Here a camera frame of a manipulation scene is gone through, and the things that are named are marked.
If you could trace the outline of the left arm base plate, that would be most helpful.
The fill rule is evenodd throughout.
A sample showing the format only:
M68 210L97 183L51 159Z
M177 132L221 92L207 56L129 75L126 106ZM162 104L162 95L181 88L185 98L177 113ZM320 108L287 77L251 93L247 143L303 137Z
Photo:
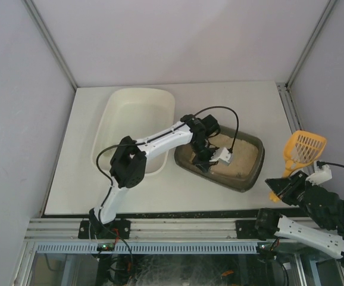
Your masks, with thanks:
M126 219L114 219L112 222L103 225L98 221L94 213L89 214L88 220L80 222L78 239L128 239L130 236L131 221Z

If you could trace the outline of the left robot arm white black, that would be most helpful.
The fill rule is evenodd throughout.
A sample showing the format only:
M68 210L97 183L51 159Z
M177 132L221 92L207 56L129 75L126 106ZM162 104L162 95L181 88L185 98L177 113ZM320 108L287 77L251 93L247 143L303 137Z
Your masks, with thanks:
M96 156L97 169L109 179L109 190L99 206L89 211L89 222L96 236L104 236L111 230L109 225L116 218L118 208L129 189L139 185L146 165L155 157L181 145L190 144L207 171L217 148L209 147L208 139L218 134L217 120L208 115L203 119L192 114L183 116L172 127L149 137L135 140L124 137L119 144L103 149Z

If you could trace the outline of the yellow litter scoop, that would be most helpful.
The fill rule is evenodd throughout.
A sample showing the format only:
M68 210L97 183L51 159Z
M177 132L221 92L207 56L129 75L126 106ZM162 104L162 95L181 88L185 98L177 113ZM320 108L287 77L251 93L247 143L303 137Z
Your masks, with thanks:
M282 178L288 178L295 171L315 162L327 144L327 139L321 135L304 130L297 130L287 141L283 150L285 162Z

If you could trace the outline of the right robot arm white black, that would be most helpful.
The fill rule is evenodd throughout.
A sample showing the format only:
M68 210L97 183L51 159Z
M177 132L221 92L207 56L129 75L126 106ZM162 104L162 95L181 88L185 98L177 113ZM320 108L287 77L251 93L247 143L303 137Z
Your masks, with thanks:
M289 206L298 206L318 226L301 225L277 210L260 209L255 229L263 238L288 238L338 260L344 268L344 200L307 179L299 171L286 178L266 179L272 193Z

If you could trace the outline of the white plastic tub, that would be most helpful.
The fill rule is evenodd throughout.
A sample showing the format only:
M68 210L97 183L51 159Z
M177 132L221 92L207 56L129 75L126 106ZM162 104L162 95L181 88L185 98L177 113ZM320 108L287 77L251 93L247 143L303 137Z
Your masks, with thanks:
M142 139L174 124L175 97L155 88L122 88L105 101L91 152L96 172L96 158L105 148L130 136Z

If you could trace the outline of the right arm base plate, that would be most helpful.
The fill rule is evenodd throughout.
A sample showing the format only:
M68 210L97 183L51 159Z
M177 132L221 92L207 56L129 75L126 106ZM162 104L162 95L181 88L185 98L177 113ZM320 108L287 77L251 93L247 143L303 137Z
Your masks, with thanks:
M255 219L237 220L237 238L267 240L275 238L274 235L279 231L278 223L281 214L273 209L259 209Z

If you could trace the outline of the dark grey litter box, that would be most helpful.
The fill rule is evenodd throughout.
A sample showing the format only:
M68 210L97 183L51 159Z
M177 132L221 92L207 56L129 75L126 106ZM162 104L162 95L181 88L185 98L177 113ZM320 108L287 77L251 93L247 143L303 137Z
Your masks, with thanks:
M230 162L223 161L222 154L216 157L216 161L210 161L207 172L203 172L193 164L195 153L192 147L182 145L176 148L174 160L181 168L198 175L211 182L222 185L238 192L246 192L256 183L262 169L265 157L265 149L262 141L256 136L235 132L234 129L225 126L220 127L220 133L209 139L212 147L233 148Z

